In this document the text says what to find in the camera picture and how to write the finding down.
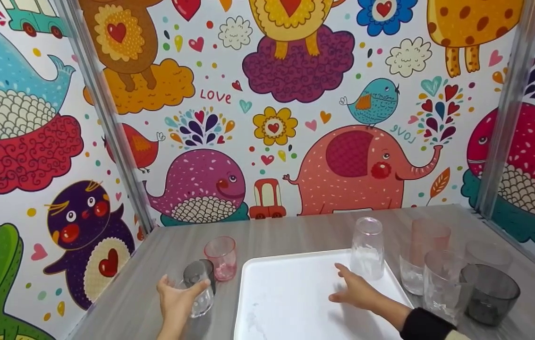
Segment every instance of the yellow flower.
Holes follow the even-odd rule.
[[[297,127],[296,118],[291,118],[289,108],[282,108],[276,114],[276,110],[271,106],[267,106],[263,110],[263,114],[257,114],[253,117],[253,124],[255,129],[255,137],[263,139],[263,144],[285,145],[289,142],[289,137],[295,137],[297,134],[295,128]]]
[[[146,41],[137,18],[131,16],[131,10],[114,5],[99,7],[98,10],[95,14],[95,32],[102,52],[109,54],[112,60],[137,60],[144,52],[142,46]]]

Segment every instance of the table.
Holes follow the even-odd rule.
[[[464,318],[459,330],[472,340],[535,339],[535,263],[470,211],[455,204],[155,229],[80,321],[71,338],[155,339],[161,325],[156,282],[165,273],[181,275],[188,263],[203,258],[203,247],[208,241],[229,235],[237,242],[238,273],[232,280],[218,283],[211,317],[207,318],[209,323],[196,327],[206,331],[204,339],[230,340],[238,305],[240,272],[246,260],[349,248],[356,219],[367,215],[379,219],[384,226],[385,259],[398,280],[399,252],[409,245],[410,225],[415,218],[429,217],[449,225],[452,229],[450,247],[461,253],[464,253],[465,242],[471,239],[502,243],[513,254],[509,275],[519,284],[521,296],[500,327],[489,328]],[[420,297],[409,295],[414,306],[421,306]]]

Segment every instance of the red bird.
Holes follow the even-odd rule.
[[[158,155],[158,143],[165,140],[164,134],[161,132],[156,133],[157,141],[148,140],[144,135],[140,134],[138,130],[134,129],[130,125],[122,123],[122,128],[127,136],[127,142],[129,142],[129,149],[133,154],[135,160],[135,166],[142,171],[142,173],[150,172],[148,166],[150,166]],[[110,144],[102,137],[103,146],[108,150],[108,155],[114,162],[114,155],[110,149]]]

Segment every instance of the white tray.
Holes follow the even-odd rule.
[[[234,340],[390,340],[399,332],[371,312],[328,301],[345,286],[335,262],[349,265],[350,249],[254,258],[242,268]],[[412,307],[385,263],[370,282]]]

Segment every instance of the pink elephant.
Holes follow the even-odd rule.
[[[395,138],[366,125],[340,127],[320,138],[307,152],[296,180],[302,210],[299,215],[334,210],[401,207],[404,181],[423,178],[435,169],[442,145],[429,164],[412,165]]]

